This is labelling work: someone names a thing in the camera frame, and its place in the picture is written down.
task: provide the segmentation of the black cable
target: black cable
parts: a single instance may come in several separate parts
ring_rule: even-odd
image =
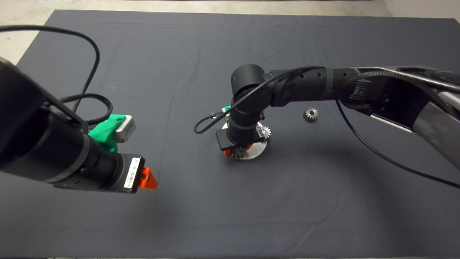
[[[107,113],[104,116],[101,116],[99,118],[86,121],[88,123],[88,125],[96,125],[96,124],[99,124],[99,123],[101,123],[104,120],[109,118],[109,116],[111,115],[111,113],[113,111],[113,105],[109,101],[109,99],[107,99],[106,97],[104,97],[104,96],[102,96],[100,94],[75,94],[75,95],[71,95],[71,96],[61,98],[60,101],[62,103],[66,103],[66,102],[81,100],[81,99],[84,99],[84,98],[92,98],[92,99],[99,100],[103,104],[105,104],[105,106],[107,107]]]
[[[460,184],[458,183],[454,183],[454,182],[451,182],[451,181],[448,181],[448,180],[444,180],[444,179],[441,179],[441,178],[438,178],[438,177],[435,177],[435,176],[431,176],[431,175],[428,175],[428,174],[425,174],[425,173],[422,173],[422,172],[419,172],[415,169],[412,169],[412,168],[409,168],[405,165],[402,165],[394,160],[392,160],[391,158],[385,156],[384,154],[380,153],[377,149],[375,149],[374,147],[372,147],[371,145],[369,145],[369,143],[367,143],[359,134],[358,132],[355,130],[355,128],[353,128],[353,126],[351,125],[350,121],[348,120],[347,116],[345,115],[343,109],[342,109],[342,106],[340,105],[340,102],[338,100],[335,101],[337,103],[337,107],[339,108],[339,111],[340,111],[340,114],[342,115],[343,119],[345,120],[346,124],[348,125],[348,127],[351,129],[351,131],[353,132],[353,134],[359,139],[359,141],[361,141],[362,144],[364,144],[367,148],[369,148],[372,152],[374,152],[376,155],[380,156],[381,158],[385,159],[387,162],[390,162],[392,163],[393,165],[401,168],[401,169],[404,169],[408,172],[411,172],[413,174],[416,174],[418,176],[421,176],[421,177],[425,177],[425,178],[428,178],[430,180],[433,180],[433,181],[436,181],[436,182],[440,182],[440,183],[443,183],[443,184],[447,184],[449,186],[452,186],[452,187],[455,187],[457,189],[460,189]]]
[[[294,68],[294,69],[291,69],[291,70],[288,70],[286,72],[283,72],[277,76],[274,76],[272,78],[270,78],[269,80],[261,83],[260,85],[258,85],[256,88],[254,88],[253,90],[251,90],[249,93],[247,93],[246,95],[244,95],[241,99],[239,99],[237,102],[235,102],[231,107],[230,109],[228,109],[227,111],[223,112],[222,114],[220,114],[219,116],[217,116],[215,118],[215,120],[213,120],[210,124],[208,124],[206,127],[204,127],[202,130],[198,130],[198,126],[205,120],[207,119],[210,119],[210,118],[213,118],[213,114],[207,116],[207,117],[204,117],[203,119],[201,119],[200,121],[198,121],[196,124],[195,124],[195,127],[193,128],[193,131],[196,133],[196,134],[201,134],[205,131],[207,131],[208,129],[210,129],[212,126],[214,126],[217,122],[219,122],[221,119],[225,118],[225,116],[227,116],[227,114],[229,114],[232,110],[236,109],[242,102],[244,102],[247,98],[251,97],[251,95],[253,95],[257,90],[261,89],[262,87],[268,85],[269,83],[277,80],[277,79],[280,79],[282,77],[285,77],[285,76],[288,76],[290,74],[293,74],[295,72],[298,72],[298,71],[303,71],[303,72],[307,72],[309,70],[312,70],[312,69],[316,69],[316,68],[324,68],[322,66],[303,66],[303,67],[298,67],[298,68]]]
[[[0,26],[0,32],[7,32],[7,31],[21,31],[21,30],[42,30],[42,31],[49,31],[49,32],[56,32],[56,33],[62,33],[62,34],[68,34],[68,35],[73,35],[80,37],[87,42],[91,44],[91,46],[94,48],[94,52],[96,53],[96,57],[94,60],[94,64],[92,65],[91,72],[89,73],[89,76],[85,82],[85,85],[83,85],[83,88],[81,90],[81,94],[86,93],[86,90],[89,87],[89,84],[91,83],[91,80],[96,73],[96,69],[98,68],[99,65],[99,60],[101,57],[101,53],[99,52],[99,48],[97,44],[88,36],[85,34],[78,32],[78,31],[73,31],[69,29],[62,29],[62,28],[56,28],[56,27],[50,27],[50,26],[42,26],[42,25],[7,25],[7,26]],[[74,106],[72,110],[74,112],[77,111],[78,105],[80,104],[81,99],[77,99],[77,102],[74,103]]]

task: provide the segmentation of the screw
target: screw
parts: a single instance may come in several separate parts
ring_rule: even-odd
[[[83,176],[87,175],[88,174],[88,168],[86,168],[86,167],[80,168],[80,174],[83,175]]]

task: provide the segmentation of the gear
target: gear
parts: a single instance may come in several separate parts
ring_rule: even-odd
[[[270,128],[267,127],[267,126],[262,126],[262,127],[260,127],[260,129],[262,130],[262,134],[264,134],[265,141],[267,141],[270,138],[270,135],[271,135]]]
[[[304,117],[304,120],[306,122],[313,123],[318,119],[319,112],[317,109],[311,107],[311,108],[306,109],[302,116]]]

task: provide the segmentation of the concrete floor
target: concrete floor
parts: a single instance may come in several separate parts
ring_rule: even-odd
[[[0,25],[44,24],[56,9],[283,15],[447,17],[460,20],[460,0],[144,1],[0,0]],[[0,34],[0,57],[16,64],[38,32]]]

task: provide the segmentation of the black cylindrical joint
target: black cylindrical joint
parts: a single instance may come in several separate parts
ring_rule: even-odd
[[[231,76],[233,91],[232,106],[249,92],[262,84],[264,70],[258,65],[243,65]],[[254,128],[260,120],[261,112],[271,103],[270,88],[265,86],[254,92],[230,113],[227,137],[232,143],[247,143],[253,138]]]
[[[286,70],[275,70],[265,74],[265,78],[275,77]],[[317,68],[296,72],[270,84],[274,98],[273,107],[285,106],[292,101],[334,100],[334,75],[332,69]]]
[[[88,156],[74,174],[54,183],[56,187],[77,190],[98,190],[120,174],[119,154],[103,148],[90,138]]]
[[[227,129],[227,137],[232,143],[245,144],[249,143],[249,141],[253,138],[253,131],[253,129],[244,130],[229,125]]]
[[[264,69],[258,65],[247,64],[237,68],[231,75],[231,89],[236,97],[242,90],[255,87],[264,82]]]
[[[3,150],[1,170],[46,181],[77,161],[83,133],[48,110],[39,110],[11,138]]]

